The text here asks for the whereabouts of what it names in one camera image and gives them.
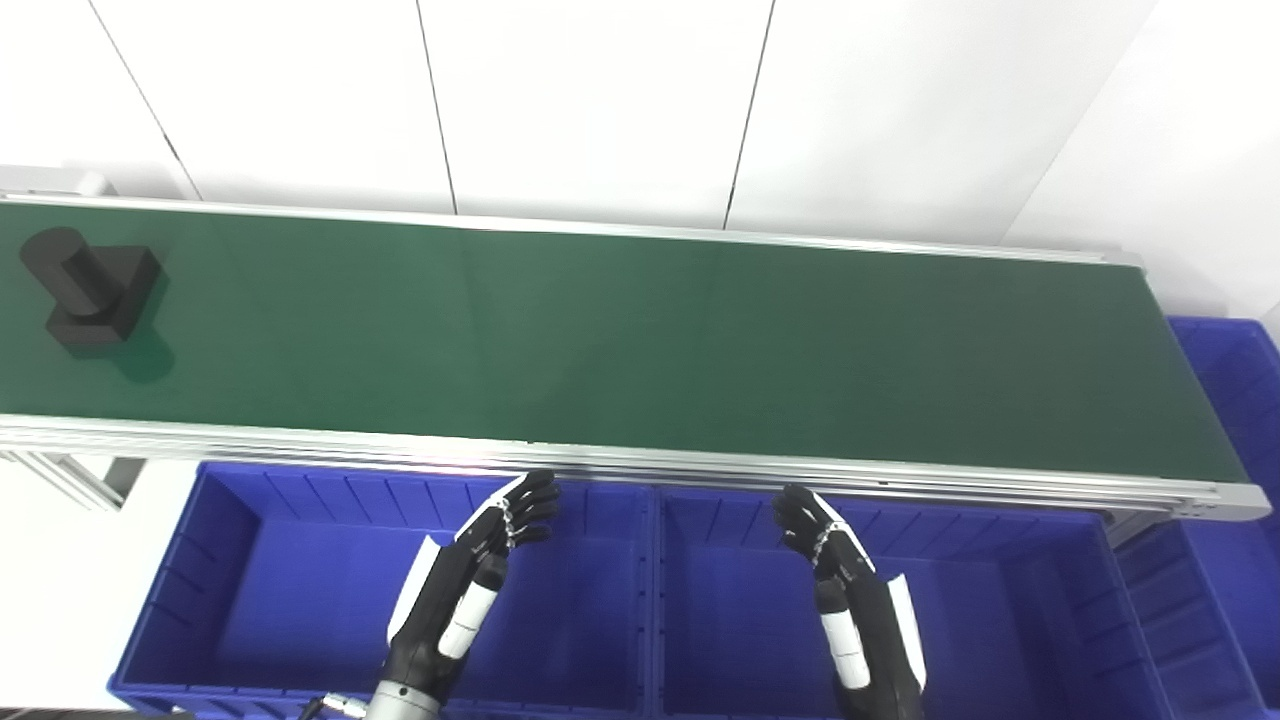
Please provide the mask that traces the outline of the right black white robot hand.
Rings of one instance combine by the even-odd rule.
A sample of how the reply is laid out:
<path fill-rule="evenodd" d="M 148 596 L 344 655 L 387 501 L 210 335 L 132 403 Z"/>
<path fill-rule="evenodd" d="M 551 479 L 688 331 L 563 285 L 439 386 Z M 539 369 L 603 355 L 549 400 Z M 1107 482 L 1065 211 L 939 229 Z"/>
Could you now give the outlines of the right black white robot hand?
<path fill-rule="evenodd" d="M 772 500 L 782 542 L 812 566 L 846 719 L 922 719 L 927 667 L 908 579 L 883 578 L 844 516 L 805 486 Z"/>

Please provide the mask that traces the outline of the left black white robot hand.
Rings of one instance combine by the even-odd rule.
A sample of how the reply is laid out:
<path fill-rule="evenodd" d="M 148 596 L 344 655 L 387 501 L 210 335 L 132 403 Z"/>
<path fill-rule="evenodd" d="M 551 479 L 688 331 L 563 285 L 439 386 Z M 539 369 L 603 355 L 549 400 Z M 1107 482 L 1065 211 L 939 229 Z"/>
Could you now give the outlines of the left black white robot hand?
<path fill-rule="evenodd" d="M 388 625 L 376 702 L 419 717 L 447 705 L 511 551 L 549 538 L 559 496 L 552 470 L 524 473 L 480 502 L 433 561 L 415 559 Z"/>

